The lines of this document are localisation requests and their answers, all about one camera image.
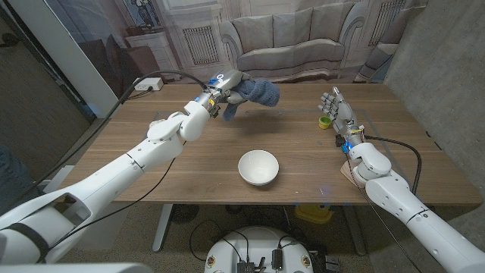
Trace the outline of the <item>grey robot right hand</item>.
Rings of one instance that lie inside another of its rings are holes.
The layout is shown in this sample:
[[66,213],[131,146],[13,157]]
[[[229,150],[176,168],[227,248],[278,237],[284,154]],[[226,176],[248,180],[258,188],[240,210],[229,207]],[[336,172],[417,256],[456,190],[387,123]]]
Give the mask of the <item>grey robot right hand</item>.
[[336,86],[332,93],[322,95],[318,108],[331,120],[337,135],[351,147],[365,141],[363,126]]

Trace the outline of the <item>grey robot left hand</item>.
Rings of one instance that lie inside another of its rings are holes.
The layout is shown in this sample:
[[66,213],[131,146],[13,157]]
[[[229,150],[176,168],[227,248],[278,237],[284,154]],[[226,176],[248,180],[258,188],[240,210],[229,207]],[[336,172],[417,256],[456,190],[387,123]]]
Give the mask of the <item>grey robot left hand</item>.
[[208,111],[219,103],[237,104],[245,99],[232,88],[241,81],[251,80],[252,77],[242,71],[235,69],[222,70],[217,72],[209,81],[203,93],[200,94],[198,103]]

